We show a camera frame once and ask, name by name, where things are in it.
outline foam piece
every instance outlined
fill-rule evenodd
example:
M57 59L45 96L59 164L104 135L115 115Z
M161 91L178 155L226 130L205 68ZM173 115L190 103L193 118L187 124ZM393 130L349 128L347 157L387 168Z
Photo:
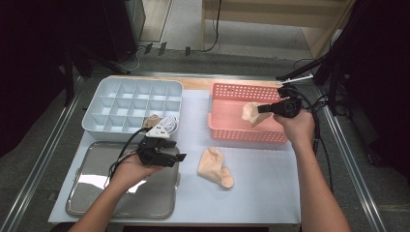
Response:
M198 175L225 188L233 186L233 177L228 167L222 166L223 155L215 147L206 149L199 162Z

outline white ice cube tray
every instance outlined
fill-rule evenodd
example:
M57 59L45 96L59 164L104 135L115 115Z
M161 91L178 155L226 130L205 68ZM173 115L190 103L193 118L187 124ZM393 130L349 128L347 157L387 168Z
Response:
M178 81L109 76L98 86L82 127L96 139L125 142L153 114L179 119L183 89Z

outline metal frame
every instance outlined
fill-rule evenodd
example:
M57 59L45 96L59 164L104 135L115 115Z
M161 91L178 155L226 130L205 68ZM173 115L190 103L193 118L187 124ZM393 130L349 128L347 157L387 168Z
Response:
M170 73L170 72L138 72L133 75L144 76L170 76L170 77L196 77L196 78L224 78L224 79L257 79L257 80L274 80L275 78L266 76L240 76L240 75L224 75L224 74L201 74L201 73ZM44 148L39 155L30 175L28 176L23 188L17 195L15 203L12 206L6 220L4 221L0 231L16 231L19 222L21 221L24 212L26 211L37 186L47 168L47 165L52 157L53 151L56 148L62 133L70 121L79 96L82 92L84 81L81 76L76 82L76 93L73 101L63 109L61 116L56 123L52 133L46 141ZM324 94L324 91L317 87L319 96ZM352 179L353 186L358 193L363 209L366 213L372 231L387 231L381 218L376 203L374 202L371 193L366 185L366 182L360 172L360 169L355 162L350 147L344 137L342 129L336 117L334 117L328 107L325 107L325 115L329 122L332 133L337 141L337 146L342 154L344 164Z
M27 177L23 187L18 193L15 202L9 211L0 231L16 231L30 201L37 189L37 186L42 179L43 174L48 166L49 161L53 155L53 152L63 134L66 125L69 123L72 117L75 106L78 102L80 93L82 92L83 79L78 77L76 82L77 93L74 95L70 104L64 107L56 125L54 126L50 136L48 137L44 147L36 160L29 176Z
M320 88L317 89L320 96L324 95L324 91ZM337 117L333 116L331 110L328 107L324 108L327 121L331 127L332 133L337 141L337 146L341 152L344 164L347 168L350 178L352 179L353 186L358 193L359 199L362 203L362 207L367 216L368 222L370 224L372 231L387 231L383 219L379 214L376 203L371 196L370 190L368 189L365 179L357 165L355 158L350 150L349 144L344 137L343 131L340 127Z

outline gray carpet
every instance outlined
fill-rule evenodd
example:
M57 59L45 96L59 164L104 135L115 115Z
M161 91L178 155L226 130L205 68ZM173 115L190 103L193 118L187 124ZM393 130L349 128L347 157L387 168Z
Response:
M292 60L279 60L268 58L251 58L217 54L193 53L185 57L183 52L166 51L158 56L158 51L144 55L139 54L140 65L137 71L161 73L206 73L254 76L257 79L273 79L274 76L289 73L293 70ZM128 64L135 65L131 59ZM52 210L54 200L63 184L67 171L70 168L75 150L83 134L81 120L86 108L93 98L99 82L114 72L106 67L95 64L94 73L85 78L84 92L80 96L73 116L56 147L48 168L33 198L17 228L17 231L49 231L52 224L47 222ZM300 87L301 90L312 100L317 99L317 94L312 87ZM20 145L0 159L0 198L1 211L0 222L3 223L7 212L13 205L15 195L29 175L36 158L41 152L55 122L58 120L64 102L64 92L55 99L49 109L38 120L33 128L27 133ZM410 228L409 201L410 191L404 178L397 174L392 168L376 168L366 161L363 145L357 136L352 124L346 118L340 118L345 128L346 137L349 138L356 161L360 165L366 183L373 194L376 203L382 207L381 215L390 231L404 231ZM346 171L338 147L335 143L329 124L323 114L320 114L322 136L330 154L333 170L335 196L346 214L353 231L371 231L365 212L359 197L352 185L351 179ZM327 165L323 150L318 152L325 176L327 176ZM109 231L121 231L121 226L109 228ZM298 228L271 228L271 231L298 231Z

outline floor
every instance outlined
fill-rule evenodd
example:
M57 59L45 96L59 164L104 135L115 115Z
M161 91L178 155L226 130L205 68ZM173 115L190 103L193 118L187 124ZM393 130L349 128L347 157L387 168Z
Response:
M206 54L193 53L186 57L183 52L186 46L192 49L198 49L200 46L199 12L200 1L173 0L161 36L161 42L167 42L168 50L162 56L157 54L157 50L149 54L138 52L138 59L132 57L122 65L129 68L138 66L131 74L206 73L224 74L230 78L251 76L257 79L273 79L308 62L297 62L298 60L311 58L300 28L232 22L220 23L220 39L215 50ZM206 46L211 45L215 38L212 23L207 22ZM52 148L49 159L44 162L44 170L39 172L41 178L34 183L36 191L28 195L29 201L21 209L24 214L18 219L19 224L11 231L48 231L53 226L47 219L83 133L80 122L99 82L111 74L113 72L106 67L95 64L93 75L84 77L82 91L77 89L77 93L80 92L81 95L73 106L71 118L64 125L65 129L57 139L56 146ZM306 87L304 91L310 98L317 98L315 88ZM27 184L26 180L33 166L42 155L44 144L47 144L48 137L64 110L63 102L64 93L55 99L18 147L0 159L0 224L6 220L17 194ZM354 125L345 117L337 117L350 146L352 158L359 167L359 177L364 179L365 190L370 192L378 209L377 213L382 218L383 224L379 229L374 228L370 223L373 218L366 216L366 204L358 194L354 180L346 168L346 160L337 146L332 124L327 123L329 120L325 111L320 114L320 121L323 122L321 125L326 146L332 154L335 196L353 231L408 231L410 188L406 180L389 166L374 167L369 164ZM319 152L318 159L327 175L323 151ZM122 227L118 225L108 228L108 231L121 230ZM296 232L298 228L270 230Z

